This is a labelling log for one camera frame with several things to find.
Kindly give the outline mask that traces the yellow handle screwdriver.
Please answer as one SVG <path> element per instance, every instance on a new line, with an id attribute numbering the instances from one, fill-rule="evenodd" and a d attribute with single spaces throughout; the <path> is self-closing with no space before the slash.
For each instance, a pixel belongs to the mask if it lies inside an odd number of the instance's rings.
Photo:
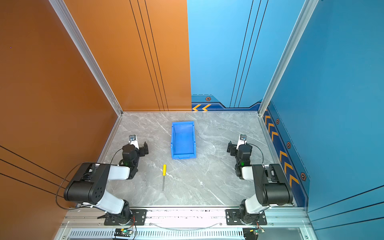
<path id="1" fill-rule="evenodd" d="M 165 191 L 165 179 L 166 179 L 166 175 L 167 175 L 167 165 L 164 164 L 163 165 L 163 183 L 162 183 L 162 193 L 164 193 Z"/>

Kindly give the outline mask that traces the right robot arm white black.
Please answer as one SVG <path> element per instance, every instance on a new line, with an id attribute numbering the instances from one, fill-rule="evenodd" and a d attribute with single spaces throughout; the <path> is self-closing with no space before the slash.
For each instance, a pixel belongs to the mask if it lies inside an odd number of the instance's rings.
<path id="1" fill-rule="evenodd" d="M 229 142 L 227 152 L 236 159 L 235 172 L 241 180 L 254 183 L 255 193 L 242 200 L 237 214 L 230 214 L 233 222 L 244 225 L 266 224 L 264 212 L 272 207 L 291 205 L 294 194 L 279 164 L 251 164 L 253 145 Z"/>

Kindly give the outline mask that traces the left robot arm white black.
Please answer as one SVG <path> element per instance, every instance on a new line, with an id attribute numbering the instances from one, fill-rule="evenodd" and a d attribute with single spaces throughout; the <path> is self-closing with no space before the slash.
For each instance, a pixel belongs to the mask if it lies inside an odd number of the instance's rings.
<path id="1" fill-rule="evenodd" d="M 135 223 L 129 202 L 114 196 L 106 187 L 109 181 L 133 179 L 139 160 L 149 153 L 149 147 L 147 143 L 140 147 L 137 141 L 131 141 L 122 150 L 123 159 L 117 165 L 82 163 L 64 191 L 66 201 L 103 211 L 98 218 L 104 219 L 106 226 Z"/>

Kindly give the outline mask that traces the blue plastic bin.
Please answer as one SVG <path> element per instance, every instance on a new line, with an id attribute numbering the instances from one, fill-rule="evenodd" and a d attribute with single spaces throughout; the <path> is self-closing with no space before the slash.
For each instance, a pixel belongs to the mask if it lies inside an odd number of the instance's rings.
<path id="1" fill-rule="evenodd" d="M 173 122 L 171 138 L 173 160 L 195 159 L 197 157 L 194 122 Z"/>

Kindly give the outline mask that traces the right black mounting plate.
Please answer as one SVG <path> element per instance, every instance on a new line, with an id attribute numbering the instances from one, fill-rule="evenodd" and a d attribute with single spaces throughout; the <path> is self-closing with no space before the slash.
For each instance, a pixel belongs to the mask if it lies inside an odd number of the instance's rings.
<path id="1" fill-rule="evenodd" d="M 266 226 L 268 224 L 265 213 L 261 214 L 241 214 L 239 209 L 226 209 L 227 225 L 260 225 Z"/>

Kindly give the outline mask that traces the black mounting plate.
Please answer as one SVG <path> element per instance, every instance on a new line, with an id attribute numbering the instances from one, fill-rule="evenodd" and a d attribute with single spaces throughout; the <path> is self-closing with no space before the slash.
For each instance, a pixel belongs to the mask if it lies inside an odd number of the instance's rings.
<path id="1" fill-rule="evenodd" d="M 241 214 L 239 209 L 226 209 L 227 225 L 260 225 L 266 226 L 268 224 L 265 213 L 261 214 Z"/>
<path id="2" fill-rule="evenodd" d="M 118 216 L 108 216 L 105 218 L 105 226 L 144 226 L 148 211 L 146 209 L 133 209 L 130 212 L 129 219 L 123 219 Z"/>

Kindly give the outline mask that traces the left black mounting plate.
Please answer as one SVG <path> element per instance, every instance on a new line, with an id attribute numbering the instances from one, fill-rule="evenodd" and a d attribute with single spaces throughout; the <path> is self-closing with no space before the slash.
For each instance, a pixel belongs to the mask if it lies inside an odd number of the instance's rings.
<path id="1" fill-rule="evenodd" d="M 129 219 L 123 219 L 118 216 L 108 216 L 105 218 L 105 226 L 144 226 L 148 211 L 146 209 L 133 209 L 130 212 Z"/>

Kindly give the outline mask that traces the green circuit board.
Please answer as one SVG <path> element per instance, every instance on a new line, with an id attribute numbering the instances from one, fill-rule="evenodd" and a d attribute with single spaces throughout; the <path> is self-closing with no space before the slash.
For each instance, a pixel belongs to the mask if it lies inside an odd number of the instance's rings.
<path id="1" fill-rule="evenodd" d="M 134 231 L 128 228 L 116 228 L 114 239 L 127 240 L 134 237 Z"/>

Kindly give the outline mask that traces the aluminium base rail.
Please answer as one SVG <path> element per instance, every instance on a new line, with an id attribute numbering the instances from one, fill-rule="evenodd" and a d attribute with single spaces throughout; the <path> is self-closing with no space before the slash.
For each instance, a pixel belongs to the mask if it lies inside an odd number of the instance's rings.
<path id="1" fill-rule="evenodd" d="M 227 225 L 226 209 L 236 207 L 133 207 L 148 211 L 144 226 L 105 226 L 95 209 L 69 211 L 56 240 L 118 240 L 116 228 L 134 231 L 128 240 L 316 240 L 303 208 L 277 207 L 265 211 L 268 224 Z"/>

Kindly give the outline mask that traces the right aluminium corner post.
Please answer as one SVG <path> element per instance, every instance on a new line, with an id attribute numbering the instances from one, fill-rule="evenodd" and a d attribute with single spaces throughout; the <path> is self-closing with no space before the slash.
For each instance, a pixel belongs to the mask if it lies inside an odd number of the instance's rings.
<path id="1" fill-rule="evenodd" d="M 287 66 L 301 40 L 301 37 L 319 3 L 319 0 L 306 0 L 293 27 L 291 35 L 287 41 L 282 56 L 278 62 L 276 70 L 271 78 L 268 88 L 259 107 L 258 113 L 262 117 L 267 110 L 269 103 L 287 69 Z"/>

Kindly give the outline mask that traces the aluminium corner post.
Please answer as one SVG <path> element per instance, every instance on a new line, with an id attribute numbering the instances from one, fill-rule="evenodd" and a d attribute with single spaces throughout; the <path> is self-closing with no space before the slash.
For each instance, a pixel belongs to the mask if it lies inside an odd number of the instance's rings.
<path id="1" fill-rule="evenodd" d="M 59 17 L 61 23 L 65 27 L 67 33 L 81 54 L 83 60 L 93 74 L 101 90 L 109 101 L 118 117 L 123 115 L 123 109 L 119 104 L 112 88 L 110 87 L 105 75 L 103 74 L 97 60 L 95 59 L 91 49 L 89 48 L 85 38 L 83 37 L 79 27 L 77 26 L 74 18 L 72 17 L 67 5 L 62 0 L 49 0 L 55 13 Z"/>
<path id="2" fill-rule="evenodd" d="M 306 0 L 293 27 L 291 35 L 287 41 L 282 56 L 278 62 L 276 70 L 271 78 L 268 88 L 259 107 L 258 113 L 262 117 L 267 110 L 269 103 L 287 69 L 287 66 L 301 40 L 301 37 L 319 3 L 319 0 Z"/>

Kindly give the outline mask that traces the left aluminium corner post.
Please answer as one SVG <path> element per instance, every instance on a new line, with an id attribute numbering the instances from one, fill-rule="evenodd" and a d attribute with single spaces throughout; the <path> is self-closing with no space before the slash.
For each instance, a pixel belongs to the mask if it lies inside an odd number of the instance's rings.
<path id="1" fill-rule="evenodd" d="M 101 90 L 109 101 L 118 117 L 123 115 L 123 109 L 119 104 L 112 88 L 110 87 L 105 75 L 103 74 L 97 60 L 95 59 L 91 49 L 89 48 L 85 38 L 83 37 L 79 27 L 77 26 L 74 18 L 72 17 L 67 5 L 62 0 L 49 0 L 55 13 L 59 17 L 61 23 L 65 27 L 67 33 L 81 54 L 83 60 L 93 74 Z"/>

